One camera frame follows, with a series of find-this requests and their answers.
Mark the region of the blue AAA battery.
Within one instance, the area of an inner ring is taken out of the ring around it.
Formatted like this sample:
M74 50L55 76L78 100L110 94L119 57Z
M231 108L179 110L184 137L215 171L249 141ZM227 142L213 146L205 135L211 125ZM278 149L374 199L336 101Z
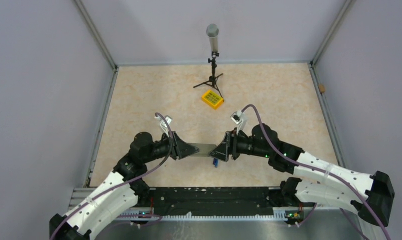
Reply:
M215 159L213 159L213 166L214 166L214 168L217 168L218 167L218 163L219 163L219 161L215 158Z

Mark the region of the white remote control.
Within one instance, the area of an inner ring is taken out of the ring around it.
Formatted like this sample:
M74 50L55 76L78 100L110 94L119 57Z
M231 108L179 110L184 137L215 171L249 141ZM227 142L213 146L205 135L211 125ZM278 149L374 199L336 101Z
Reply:
M189 143L191 146L198 148L198 152L191 155L191 157L207 158L208 154L217 146L215 144L204 143Z

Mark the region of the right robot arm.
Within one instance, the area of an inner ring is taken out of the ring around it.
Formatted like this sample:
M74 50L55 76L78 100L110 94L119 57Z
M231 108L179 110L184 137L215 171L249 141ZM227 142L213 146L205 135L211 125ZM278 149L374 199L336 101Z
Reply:
M291 177L280 185L288 206L317 203L347 210L378 226L389 225L395 192L390 177L355 172L321 160L302 148L280 141L267 125L256 125L247 136L227 131L223 141L208 156L227 162L240 155L263 157L274 170Z

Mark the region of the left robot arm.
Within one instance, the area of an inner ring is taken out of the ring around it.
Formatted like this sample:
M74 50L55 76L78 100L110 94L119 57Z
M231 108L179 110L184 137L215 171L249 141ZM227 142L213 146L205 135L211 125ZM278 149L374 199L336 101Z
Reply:
M181 160L199 152L176 132L154 141L147 132L137 134L129 152L121 158L107 178L89 196L65 214L49 221L51 240L94 240L127 209L142 207L149 201L149 186L143 178L152 173L147 163L169 158Z

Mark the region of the yellow box with green grid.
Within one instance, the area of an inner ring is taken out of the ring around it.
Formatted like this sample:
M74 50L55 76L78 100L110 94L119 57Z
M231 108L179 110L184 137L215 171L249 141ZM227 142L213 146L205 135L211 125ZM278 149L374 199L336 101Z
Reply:
M224 99L219 94L211 90L206 91L201 96L201 100L214 110L220 107L224 102Z

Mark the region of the microphone on black tripod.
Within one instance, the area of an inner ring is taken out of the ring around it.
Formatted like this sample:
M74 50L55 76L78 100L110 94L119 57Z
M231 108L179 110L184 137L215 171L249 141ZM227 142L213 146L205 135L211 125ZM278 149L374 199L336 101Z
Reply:
M216 58L220 55L218 52L218 26L213 23L209 24L206 28L206 35L209 38L211 48L211 57L208 59L208 63L211 65L211 75L209 76L209 79L207 81L195 85L193 88L198 88L202 85L206 85L215 89L218 92L219 96L223 97L217 85L219 77L221 77L223 74L216 75Z

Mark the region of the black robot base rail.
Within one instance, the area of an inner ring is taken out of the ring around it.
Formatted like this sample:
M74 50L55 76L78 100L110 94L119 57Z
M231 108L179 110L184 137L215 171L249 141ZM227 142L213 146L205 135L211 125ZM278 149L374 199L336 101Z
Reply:
M138 199L136 207L160 216L271 216L275 208L312 207L290 203L278 187L157 187Z

